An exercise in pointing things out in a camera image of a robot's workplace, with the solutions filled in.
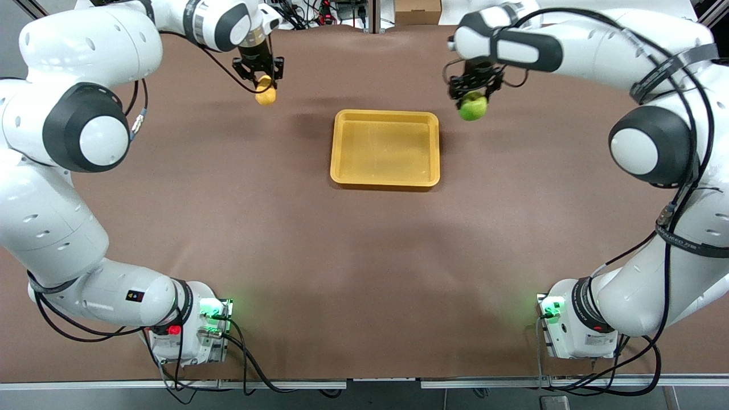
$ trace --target yellow tray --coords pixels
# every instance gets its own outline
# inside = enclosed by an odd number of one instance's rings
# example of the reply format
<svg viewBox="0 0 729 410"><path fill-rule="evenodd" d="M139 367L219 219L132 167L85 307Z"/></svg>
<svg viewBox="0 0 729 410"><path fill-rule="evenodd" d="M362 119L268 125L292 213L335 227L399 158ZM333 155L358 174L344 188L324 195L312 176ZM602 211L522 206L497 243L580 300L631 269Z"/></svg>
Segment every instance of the yellow tray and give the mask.
<svg viewBox="0 0 729 410"><path fill-rule="evenodd" d="M339 111L330 174L340 184L432 187L440 180L438 118L430 112Z"/></svg>

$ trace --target green fruit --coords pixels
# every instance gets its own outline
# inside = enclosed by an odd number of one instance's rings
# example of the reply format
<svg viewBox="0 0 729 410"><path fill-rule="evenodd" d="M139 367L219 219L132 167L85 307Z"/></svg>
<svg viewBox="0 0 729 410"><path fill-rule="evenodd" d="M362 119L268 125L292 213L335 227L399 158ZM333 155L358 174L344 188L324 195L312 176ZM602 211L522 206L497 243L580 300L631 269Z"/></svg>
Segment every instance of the green fruit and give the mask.
<svg viewBox="0 0 729 410"><path fill-rule="evenodd" d="M461 99L461 108L458 113L466 121L475 121L486 114L488 102L486 97L478 91L471 91Z"/></svg>

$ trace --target cardboard box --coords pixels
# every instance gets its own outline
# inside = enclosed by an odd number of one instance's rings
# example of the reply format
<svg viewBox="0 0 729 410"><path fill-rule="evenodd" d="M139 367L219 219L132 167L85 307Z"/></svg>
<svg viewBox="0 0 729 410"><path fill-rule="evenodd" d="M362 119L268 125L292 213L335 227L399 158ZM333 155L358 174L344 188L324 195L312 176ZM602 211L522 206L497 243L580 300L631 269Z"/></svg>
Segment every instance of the cardboard box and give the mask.
<svg viewBox="0 0 729 410"><path fill-rule="evenodd" d="M395 25L437 25L440 12L440 0L395 0Z"/></svg>

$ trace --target brown leather mat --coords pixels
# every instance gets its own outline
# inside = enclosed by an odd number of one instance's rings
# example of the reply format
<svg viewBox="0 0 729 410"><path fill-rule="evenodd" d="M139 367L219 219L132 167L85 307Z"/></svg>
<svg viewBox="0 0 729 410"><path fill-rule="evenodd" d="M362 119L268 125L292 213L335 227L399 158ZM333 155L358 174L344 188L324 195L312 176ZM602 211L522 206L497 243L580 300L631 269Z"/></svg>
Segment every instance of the brown leather mat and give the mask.
<svg viewBox="0 0 729 410"><path fill-rule="evenodd" d="M276 33L286 72L269 107L166 37L126 161L74 176L109 232L108 257L234 298L271 378L535 375L535 294L643 239L670 193L610 158L607 133L634 107L626 93L531 73L497 93L481 121L460 120L440 78L455 58L452 33ZM428 193L340 189L329 165L341 109L435 113L440 183ZM88 345L56 335L29 301L22 267L4 250L0 262L0 382L158 378L135 336ZM664 371L729 371L719 343L728 308L725 298L669 328ZM651 373L652 362L626 372ZM241 369L231 358L187 374Z"/></svg>

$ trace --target robotic arm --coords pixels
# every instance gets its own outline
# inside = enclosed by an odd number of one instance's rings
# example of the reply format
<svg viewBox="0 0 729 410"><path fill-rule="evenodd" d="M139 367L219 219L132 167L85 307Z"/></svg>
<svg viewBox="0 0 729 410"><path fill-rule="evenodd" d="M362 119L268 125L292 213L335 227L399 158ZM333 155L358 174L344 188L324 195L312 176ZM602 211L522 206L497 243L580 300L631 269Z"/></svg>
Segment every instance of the robotic arm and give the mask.
<svg viewBox="0 0 729 410"><path fill-rule="evenodd" d="M552 355L611 357L619 333L662 332L729 290L727 68L713 62L710 31L689 20L582 10L543 26L540 13L550 11L564 9L523 0L465 15L448 40L466 62L449 94L461 116L477 119L503 64L600 82L640 104L609 132L610 153L630 175L676 188L676 198L622 268L562 280L539 303Z"/></svg>
<svg viewBox="0 0 729 410"><path fill-rule="evenodd" d="M0 245L28 269L39 308L150 328L161 363L224 359L232 301L201 282L107 259L109 237L70 171L124 160L130 127L112 88L157 69L160 31L212 50L239 47L247 78L258 85L254 73L264 71L272 88L283 59L265 52L266 36L278 18L255 0L80 0L23 28L28 76L0 80Z"/></svg>

